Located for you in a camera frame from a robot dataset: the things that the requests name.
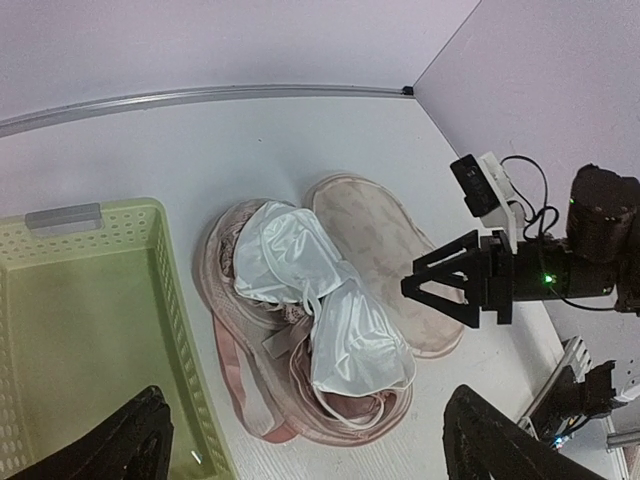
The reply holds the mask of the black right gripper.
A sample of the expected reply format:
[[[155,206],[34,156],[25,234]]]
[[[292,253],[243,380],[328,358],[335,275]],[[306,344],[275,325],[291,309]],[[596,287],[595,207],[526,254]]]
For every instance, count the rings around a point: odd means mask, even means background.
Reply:
[[[510,324],[516,302],[607,296],[617,279],[616,261],[592,263],[570,251],[562,240],[523,241],[512,251],[503,232],[479,240],[479,232],[472,230],[414,260],[412,275],[401,281],[401,292],[478,329],[480,309],[495,312],[500,324]],[[423,290],[428,283],[461,290],[464,302]]]

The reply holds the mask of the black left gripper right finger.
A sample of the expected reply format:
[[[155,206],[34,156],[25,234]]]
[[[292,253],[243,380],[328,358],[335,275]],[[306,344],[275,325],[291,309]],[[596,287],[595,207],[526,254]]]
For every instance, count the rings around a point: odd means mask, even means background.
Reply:
[[[519,428],[466,384],[444,411],[443,448],[450,479],[598,479]]]

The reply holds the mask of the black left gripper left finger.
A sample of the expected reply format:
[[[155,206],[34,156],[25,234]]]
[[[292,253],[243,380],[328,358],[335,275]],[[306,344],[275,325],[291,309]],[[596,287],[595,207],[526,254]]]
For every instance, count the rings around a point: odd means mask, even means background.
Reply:
[[[161,389],[140,391],[75,442],[14,479],[166,479],[174,435]]]

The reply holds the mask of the green perforated plastic basket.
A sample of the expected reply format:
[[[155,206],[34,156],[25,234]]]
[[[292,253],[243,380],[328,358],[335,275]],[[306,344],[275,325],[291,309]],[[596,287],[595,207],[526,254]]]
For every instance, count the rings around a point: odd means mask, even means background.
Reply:
[[[151,385],[171,411],[170,477],[233,478],[163,205],[142,198],[3,218],[2,477]]]

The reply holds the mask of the floral mesh laundry bag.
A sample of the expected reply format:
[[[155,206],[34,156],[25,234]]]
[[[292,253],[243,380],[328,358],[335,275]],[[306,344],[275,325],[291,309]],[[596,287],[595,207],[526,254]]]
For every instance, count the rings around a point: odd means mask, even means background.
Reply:
[[[433,244],[389,190],[363,177],[342,174],[328,177],[311,188],[301,205],[278,202],[309,209],[316,215],[337,250],[355,267],[370,293],[398,328],[415,363],[420,358],[446,356],[457,347],[463,335],[459,324],[433,309],[420,307],[401,293],[401,281],[411,272],[413,260],[431,252]],[[202,300],[199,260],[204,237],[211,232],[215,222],[202,236],[194,259],[194,278]],[[247,370],[249,364],[245,357],[240,359],[240,365],[243,384],[251,399],[247,420],[238,420],[244,428],[251,425],[266,432],[273,427],[274,420],[258,396],[259,390]],[[363,429],[374,424],[347,419],[329,405],[330,393],[319,392],[313,387],[312,390],[327,412],[345,425]]]

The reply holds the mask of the pink satin lace bra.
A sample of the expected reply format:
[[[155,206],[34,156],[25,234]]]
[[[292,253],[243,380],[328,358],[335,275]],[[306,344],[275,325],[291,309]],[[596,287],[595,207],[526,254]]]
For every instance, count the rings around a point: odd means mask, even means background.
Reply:
[[[345,425],[327,412],[311,387],[311,317],[298,305],[253,301],[235,291],[234,249],[242,228],[264,203],[246,200],[223,213],[205,235],[199,260],[203,300],[213,316],[221,372],[236,416],[247,420],[251,399],[242,379],[240,359],[245,357],[274,420],[266,432],[247,425],[251,435],[270,443],[302,436],[339,447],[373,442],[401,422],[413,391],[386,390],[360,399],[329,395],[329,405],[347,419],[374,423],[363,429]]]

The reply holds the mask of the white satin bra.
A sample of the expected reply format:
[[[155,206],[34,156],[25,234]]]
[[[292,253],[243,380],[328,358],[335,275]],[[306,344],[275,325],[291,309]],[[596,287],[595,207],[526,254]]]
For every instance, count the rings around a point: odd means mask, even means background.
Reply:
[[[364,397],[413,383],[409,345],[311,210],[264,203],[242,228],[233,265],[240,296],[311,316],[315,390]]]

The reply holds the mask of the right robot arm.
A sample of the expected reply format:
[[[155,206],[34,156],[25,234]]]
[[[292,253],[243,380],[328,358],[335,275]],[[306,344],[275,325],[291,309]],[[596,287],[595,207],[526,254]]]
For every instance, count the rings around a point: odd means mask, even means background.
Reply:
[[[571,186],[567,236],[509,243],[502,230],[477,231],[414,260],[402,294],[470,327],[483,311],[512,321],[516,302],[615,293],[618,313],[639,311],[639,181],[589,164]]]

